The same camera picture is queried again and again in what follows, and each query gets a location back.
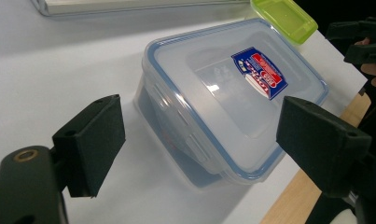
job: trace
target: green lid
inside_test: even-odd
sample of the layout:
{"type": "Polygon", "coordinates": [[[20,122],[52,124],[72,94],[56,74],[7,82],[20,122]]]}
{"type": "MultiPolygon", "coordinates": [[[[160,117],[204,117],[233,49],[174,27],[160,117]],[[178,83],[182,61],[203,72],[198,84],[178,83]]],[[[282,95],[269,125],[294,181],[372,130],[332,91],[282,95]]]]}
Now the green lid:
{"type": "Polygon", "coordinates": [[[292,0],[251,0],[252,7],[294,44],[302,44],[318,24],[292,0]]]}

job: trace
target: plastic food container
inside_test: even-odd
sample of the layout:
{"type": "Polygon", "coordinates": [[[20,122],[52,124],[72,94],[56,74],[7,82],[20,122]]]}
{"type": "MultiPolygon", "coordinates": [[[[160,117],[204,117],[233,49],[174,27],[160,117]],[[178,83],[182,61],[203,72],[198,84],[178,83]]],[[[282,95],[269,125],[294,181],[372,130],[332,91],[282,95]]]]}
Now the plastic food container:
{"type": "Polygon", "coordinates": [[[318,24],[293,0],[251,0],[252,8],[293,44],[304,43],[318,24]]]}
{"type": "Polygon", "coordinates": [[[321,104],[327,85],[263,19],[155,40],[135,102],[189,179],[265,179],[285,155],[275,142],[286,95],[321,104]]]}

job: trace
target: label sticker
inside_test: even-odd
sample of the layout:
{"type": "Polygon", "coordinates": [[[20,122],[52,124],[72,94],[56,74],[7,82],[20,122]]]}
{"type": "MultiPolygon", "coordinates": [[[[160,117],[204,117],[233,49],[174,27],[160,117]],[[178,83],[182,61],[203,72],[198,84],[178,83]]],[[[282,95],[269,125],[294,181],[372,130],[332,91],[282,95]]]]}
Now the label sticker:
{"type": "Polygon", "coordinates": [[[263,96],[272,100],[287,86],[285,77],[275,64],[255,48],[231,56],[245,80],[263,96]]]}

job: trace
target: white tabletop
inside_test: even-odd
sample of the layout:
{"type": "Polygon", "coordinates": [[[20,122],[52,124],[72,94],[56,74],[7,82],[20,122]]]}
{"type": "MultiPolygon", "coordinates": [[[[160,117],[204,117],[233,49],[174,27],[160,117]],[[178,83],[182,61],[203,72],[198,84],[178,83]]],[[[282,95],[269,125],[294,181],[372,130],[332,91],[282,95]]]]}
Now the white tabletop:
{"type": "MultiPolygon", "coordinates": [[[[0,1],[0,162],[51,136],[89,103],[121,96],[127,141],[95,199],[69,197],[70,223],[259,223],[299,167],[285,156],[263,183],[197,189],[132,103],[150,41],[243,20],[247,4],[44,17],[29,0],[0,1]]],[[[366,81],[316,32],[302,55],[339,115],[366,81]]]]}

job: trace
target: container lid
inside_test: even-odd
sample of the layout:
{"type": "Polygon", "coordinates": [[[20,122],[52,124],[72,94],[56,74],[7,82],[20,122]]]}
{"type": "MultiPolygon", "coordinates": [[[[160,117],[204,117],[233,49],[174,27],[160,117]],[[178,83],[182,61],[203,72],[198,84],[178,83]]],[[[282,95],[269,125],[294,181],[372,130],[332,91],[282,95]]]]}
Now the container lid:
{"type": "Polygon", "coordinates": [[[263,19],[154,41],[146,53],[228,166],[246,179],[259,178],[282,154],[275,135],[284,96],[320,104],[327,95],[320,76],[263,19]]]}
{"type": "Polygon", "coordinates": [[[304,43],[318,24],[293,0],[251,0],[252,7],[294,44],[304,43]]]}

